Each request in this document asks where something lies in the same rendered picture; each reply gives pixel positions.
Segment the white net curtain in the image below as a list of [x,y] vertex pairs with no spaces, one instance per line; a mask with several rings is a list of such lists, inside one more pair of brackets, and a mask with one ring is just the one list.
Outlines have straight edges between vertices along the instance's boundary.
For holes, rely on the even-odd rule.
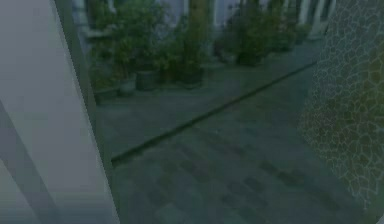
[[299,121],[365,209],[384,183],[384,0],[338,0]]

